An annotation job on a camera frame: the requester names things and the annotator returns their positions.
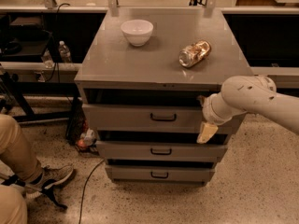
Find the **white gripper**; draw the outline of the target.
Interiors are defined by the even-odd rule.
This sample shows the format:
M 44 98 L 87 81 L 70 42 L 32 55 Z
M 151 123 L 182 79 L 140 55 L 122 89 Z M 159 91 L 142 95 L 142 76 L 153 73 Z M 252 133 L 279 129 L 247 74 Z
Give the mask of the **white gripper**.
M 199 95 L 199 101 L 205 120 L 200 125 L 200 133 L 196 142 L 205 144 L 218 130 L 217 125 L 222 125 L 230 121 L 234 116 L 245 114 L 245 111 L 228 105 L 222 98 L 221 93 L 213 93 L 208 97 Z

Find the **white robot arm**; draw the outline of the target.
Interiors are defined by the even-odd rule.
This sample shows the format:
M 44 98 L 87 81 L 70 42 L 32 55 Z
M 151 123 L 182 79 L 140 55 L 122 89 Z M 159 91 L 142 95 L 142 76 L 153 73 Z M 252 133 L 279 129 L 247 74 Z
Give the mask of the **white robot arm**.
M 277 92 L 269 77 L 236 76 L 226 79 L 219 93 L 200 97 L 204 121 L 198 144 L 209 141 L 218 127 L 245 113 L 262 115 L 293 133 L 299 133 L 299 98 Z

